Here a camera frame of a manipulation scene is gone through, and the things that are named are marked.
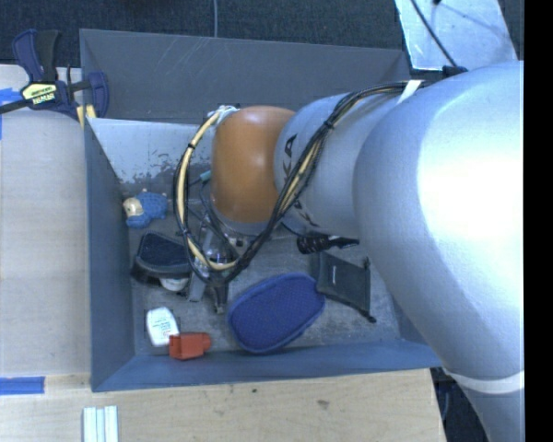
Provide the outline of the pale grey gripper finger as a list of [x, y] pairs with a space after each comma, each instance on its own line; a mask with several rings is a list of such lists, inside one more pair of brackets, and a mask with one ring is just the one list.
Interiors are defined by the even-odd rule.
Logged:
[[214, 307], [217, 314], [224, 314], [228, 303], [228, 285], [224, 282], [211, 284], [214, 296]]
[[200, 302], [206, 291], [206, 276], [199, 270], [194, 270], [188, 286], [187, 300]]

